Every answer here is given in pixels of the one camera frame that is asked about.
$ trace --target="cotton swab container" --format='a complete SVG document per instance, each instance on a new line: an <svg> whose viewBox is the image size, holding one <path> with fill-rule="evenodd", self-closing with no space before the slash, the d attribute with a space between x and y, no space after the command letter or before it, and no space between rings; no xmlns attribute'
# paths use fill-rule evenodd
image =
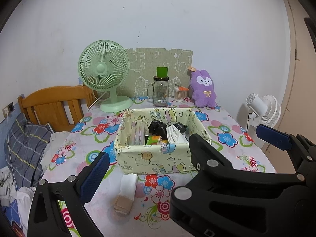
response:
<svg viewBox="0 0 316 237"><path fill-rule="evenodd" d="M176 85L174 87L174 100L177 102L183 102L188 90L188 88Z"/></svg>

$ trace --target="stuffed animal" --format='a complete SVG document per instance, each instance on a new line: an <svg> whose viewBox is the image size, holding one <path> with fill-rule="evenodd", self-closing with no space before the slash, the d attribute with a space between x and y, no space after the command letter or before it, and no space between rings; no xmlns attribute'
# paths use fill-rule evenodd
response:
<svg viewBox="0 0 316 237"><path fill-rule="evenodd" d="M214 84L210 74L206 70L192 71L190 86L193 89L192 98L195 100L196 107L216 107Z"/></svg>

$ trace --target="storage box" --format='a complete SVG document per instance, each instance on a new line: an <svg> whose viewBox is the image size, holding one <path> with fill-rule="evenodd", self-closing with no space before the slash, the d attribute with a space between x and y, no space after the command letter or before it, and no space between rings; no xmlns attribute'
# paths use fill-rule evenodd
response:
<svg viewBox="0 0 316 237"><path fill-rule="evenodd" d="M199 134L211 144L210 135L189 108L127 109L114 142L116 159L123 172L166 174L195 170L188 143L129 145L135 129L142 125L147 129L152 120L160 120L167 125L181 122L187 125L187 138Z"/></svg>

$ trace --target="yellow bow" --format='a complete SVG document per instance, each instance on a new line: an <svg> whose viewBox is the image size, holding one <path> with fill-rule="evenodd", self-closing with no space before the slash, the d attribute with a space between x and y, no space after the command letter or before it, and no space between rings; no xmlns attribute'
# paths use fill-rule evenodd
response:
<svg viewBox="0 0 316 237"><path fill-rule="evenodd" d="M211 97L210 94L212 93L211 91L204 91L203 93L206 94L206 97Z"/></svg>

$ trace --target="fan base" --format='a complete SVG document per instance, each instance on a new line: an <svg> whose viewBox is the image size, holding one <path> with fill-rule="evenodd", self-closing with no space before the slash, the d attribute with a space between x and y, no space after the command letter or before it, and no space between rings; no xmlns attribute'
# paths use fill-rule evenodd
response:
<svg viewBox="0 0 316 237"><path fill-rule="evenodd" d="M101 102L100 110L104 112L119 112L124 111L133 105L133 101L127 96L117 96L117 101L112 102L111 98L107 98Z"/></svg>

